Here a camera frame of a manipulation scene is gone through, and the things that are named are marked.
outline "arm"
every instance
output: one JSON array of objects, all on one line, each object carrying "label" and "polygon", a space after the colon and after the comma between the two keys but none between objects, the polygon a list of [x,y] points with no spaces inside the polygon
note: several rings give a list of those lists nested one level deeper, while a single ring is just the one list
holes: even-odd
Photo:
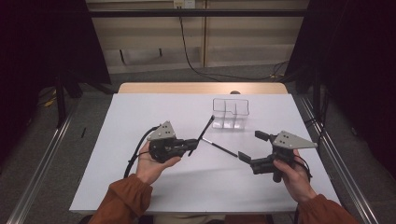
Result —
[{"label": "arm", "polygon": [[[299,156],[297,150],[294,150],[294,154]],[[295,160],[303,163],[298,157]],[[358,223],[338,203],[315,193],[303,167],[296,165],[292,168],[279,160],[274,161],[274,166],[284,173],[283,182],[290,196],[299,204],[299,223]]]},{"label": "arm", "polygon": [[90,224],[132,223],[149,208],[152,186],[164,169],[181,160],[174,157],[158,163],[149,155],[149,142],[140,149],[136,174],[112,183]]}]

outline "table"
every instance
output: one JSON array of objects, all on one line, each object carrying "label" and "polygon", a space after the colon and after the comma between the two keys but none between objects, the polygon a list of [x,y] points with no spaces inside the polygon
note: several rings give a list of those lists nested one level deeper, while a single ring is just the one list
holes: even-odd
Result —
[{"label": "table", "polygon": [[[95,211],[108,185],[122,178],[140,137],[158,125],[156,121],[170,119],[177,138],[198,137],[211,115],[213,98],[249,100],[250,114],[244,130],[209,128],[205,134],[205,138],[233,152],[241,150],[252,159],[270,154],[271,145],[255,138],[256,130],[272,134],[286,130],[309,139],[295,103],[282,84],[130,83],[120,87],[120,92],[146,91],[155,93],[114,96],[71,211]],[[188,93],[164,93],[170,91]],[[211,91],[226,94],[209,94]],[[230,91],[245,94],[230,95]],[[313,188],[339,203],[317,152],[311,148],[300,153],[311,167]],[[205,142],[191,157],[185,155],[177,166],[165,170],[153,187],[147,214],[258,214],[291,212],[296,207],[284,185],[272,181],[272,174],[254,175],[247,164]]]}]

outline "black pen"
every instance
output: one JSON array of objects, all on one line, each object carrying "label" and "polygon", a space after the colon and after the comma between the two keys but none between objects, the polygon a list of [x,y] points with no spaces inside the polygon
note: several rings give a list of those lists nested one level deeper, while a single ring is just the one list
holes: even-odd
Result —
[{"label": "black pen", "polygon": [[208,144],[210,144],[210,145],[212,145],[212,146],[214,146],[214,147],[216,147],[216,148],[218,148],[218,149],[221,149],[221,150],[227,152],[228,154],[230,154],[230,155],[232,155],[232,156],[238,158],[238,155],[236,155],[235,153],[233,153],[233,152],[231,152],[231,151],[225,149],[224,147],[221,147],[221,146],[217,145],[216,143],[212,143],[211,141],[209,141],[209,140],[207,140],[207,139],[205,139],[205,138],[202,138],[202,140],[204,140],[204,141],[206,141]]}]

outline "brown sleeve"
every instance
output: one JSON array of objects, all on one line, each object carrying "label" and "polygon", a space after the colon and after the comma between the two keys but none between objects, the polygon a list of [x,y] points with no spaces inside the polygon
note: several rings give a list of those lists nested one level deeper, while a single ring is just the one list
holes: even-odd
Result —
[{"label": "brown sleeve", "polygon": [[300,203],[299,212],[299,223],[304,224],[358,223],[347,210],[338,203],[327,200],[322,194],[306,203]]},{"label": "brown sleeve", "polygon": [[96,213],[93,223],[132,223],[149,208],[152,186],[136,175],[112,183]]}]

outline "transparent acrylic organizer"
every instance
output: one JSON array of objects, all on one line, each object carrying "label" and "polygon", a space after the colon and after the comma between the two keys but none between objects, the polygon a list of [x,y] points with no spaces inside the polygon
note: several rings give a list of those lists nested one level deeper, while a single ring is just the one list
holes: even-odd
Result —
[{"label": "transparent acrylic organizer", "polygon": [[248,100],[213,99],[212,127],[219,129],[244,129],[248,119]]}]

